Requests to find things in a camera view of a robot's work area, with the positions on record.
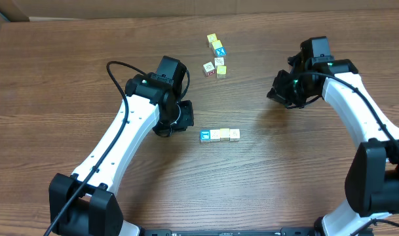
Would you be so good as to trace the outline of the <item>blue L block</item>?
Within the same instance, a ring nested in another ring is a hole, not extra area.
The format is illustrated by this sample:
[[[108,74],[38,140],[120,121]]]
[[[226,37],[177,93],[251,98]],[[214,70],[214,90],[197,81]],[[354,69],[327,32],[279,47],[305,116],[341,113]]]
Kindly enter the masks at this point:
[[[210,141],[211,141],[210,130],[201,130],[200,142],[205,143],[205,142],[210,142]]]

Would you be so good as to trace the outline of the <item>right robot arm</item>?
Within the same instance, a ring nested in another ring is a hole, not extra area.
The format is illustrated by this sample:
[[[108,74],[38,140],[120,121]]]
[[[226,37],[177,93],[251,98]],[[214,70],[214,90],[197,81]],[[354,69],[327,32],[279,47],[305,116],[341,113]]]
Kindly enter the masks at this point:
[[[373,235],[377,223],[399,227],[399,128],[365,89],[355,65],[336,60],[327,37],[312,37],[288,58],[267,97],[287,109],[302,109],[319,98],[346,126],[356,154],[345,178],[345,200],[299,235]]]

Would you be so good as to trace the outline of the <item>white block blue side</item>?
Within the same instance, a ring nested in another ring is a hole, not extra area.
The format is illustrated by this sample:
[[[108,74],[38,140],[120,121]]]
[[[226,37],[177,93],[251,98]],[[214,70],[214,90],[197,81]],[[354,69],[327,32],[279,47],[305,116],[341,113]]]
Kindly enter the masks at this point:
[[[229,130],[229,141],[237,142],[240,140],[240,130],[239,129],[230,129]]]

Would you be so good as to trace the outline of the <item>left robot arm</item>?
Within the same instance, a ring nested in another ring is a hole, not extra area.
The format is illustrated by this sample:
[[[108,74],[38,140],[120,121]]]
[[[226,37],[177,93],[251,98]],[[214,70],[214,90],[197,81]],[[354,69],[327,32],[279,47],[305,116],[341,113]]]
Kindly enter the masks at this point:
[[[124,220],[117,193],[149,131],[167,138],[194,125],[182,85],[188,76],[184,64],[163,56],[155,72],[139,70],[118,88],[122,104],[97,146],[69,176],[57,173],[49,185],[46,235],[143,235],[140,226]]]

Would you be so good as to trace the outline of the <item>red I block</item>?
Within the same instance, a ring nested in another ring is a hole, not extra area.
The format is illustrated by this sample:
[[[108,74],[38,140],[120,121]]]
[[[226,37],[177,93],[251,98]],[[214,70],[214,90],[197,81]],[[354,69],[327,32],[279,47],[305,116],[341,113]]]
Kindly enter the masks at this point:
[[[211,142],[220,142],[221,141],[221,131],[220,131],[220,129],[212,129],[212,130],[210,130],[210,141]]]

